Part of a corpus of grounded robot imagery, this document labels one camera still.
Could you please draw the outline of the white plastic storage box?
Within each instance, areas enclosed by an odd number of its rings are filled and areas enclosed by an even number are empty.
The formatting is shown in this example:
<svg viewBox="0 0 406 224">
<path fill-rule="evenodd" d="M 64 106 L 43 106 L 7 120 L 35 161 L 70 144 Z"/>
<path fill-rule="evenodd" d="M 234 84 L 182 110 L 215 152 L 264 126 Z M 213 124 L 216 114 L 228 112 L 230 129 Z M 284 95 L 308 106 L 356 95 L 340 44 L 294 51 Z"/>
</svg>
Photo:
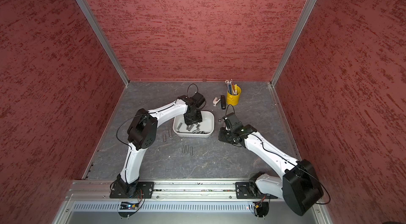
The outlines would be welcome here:
<svg viewBox="0 0 406 224">
<path fill-rule="evenodd" d="M 186 125 L 183 115 L 176 116 L 173 122 L 173 131 L 180 137 L 202 137 L 207 138 L 215 128 L 215 117 L 209 111 L 202 111 L 203 120 L 192 125 Z"/>
</svg>

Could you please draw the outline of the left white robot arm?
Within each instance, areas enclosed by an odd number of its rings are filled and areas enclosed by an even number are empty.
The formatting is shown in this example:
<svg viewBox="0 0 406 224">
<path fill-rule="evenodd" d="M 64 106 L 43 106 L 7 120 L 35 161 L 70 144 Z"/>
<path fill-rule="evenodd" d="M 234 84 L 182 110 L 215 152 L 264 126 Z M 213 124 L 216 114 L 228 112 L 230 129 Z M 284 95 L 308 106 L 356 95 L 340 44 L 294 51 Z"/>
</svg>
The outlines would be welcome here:
<svg viewBox="0 0 406 224">
<path fill-rule="evenodd" d="M 178 97 L 174 102 L 157 109 L 139 109 L 127 130 L 128 153 L 122 171 L 112 183 L 111 198 L 133 198 L 140 195 L 136 188 L 142 160 L 147 149 L 156 139 L 157 128 L 163 123 L 183 115 L 186 125 L 203 121 L 201 109 L 206 100 L 200 93 L 192 97 Z"/>
</svg>

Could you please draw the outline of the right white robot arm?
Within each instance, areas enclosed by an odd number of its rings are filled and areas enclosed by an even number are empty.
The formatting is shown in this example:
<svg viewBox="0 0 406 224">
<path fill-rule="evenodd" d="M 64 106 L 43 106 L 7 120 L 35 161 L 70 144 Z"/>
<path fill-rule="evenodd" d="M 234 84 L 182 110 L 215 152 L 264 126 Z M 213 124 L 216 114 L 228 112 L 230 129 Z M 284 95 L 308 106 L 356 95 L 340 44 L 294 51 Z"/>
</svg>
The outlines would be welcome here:
<svg viewBox="0 0 406 224">
<path fill-rule="evenodd" d="M 222 127 L 218 139 L 241 145 L 255 153 L 278 175 L 260 174 L 253 180 L 256 192 L 283 199 L 297 215 L 303 216 L 323 196 L 323 186 L 314 166 L 306 159 L 299 161 L 268 142 L 257 130 L 248 127 L 232 131 Z"/>
</svg>

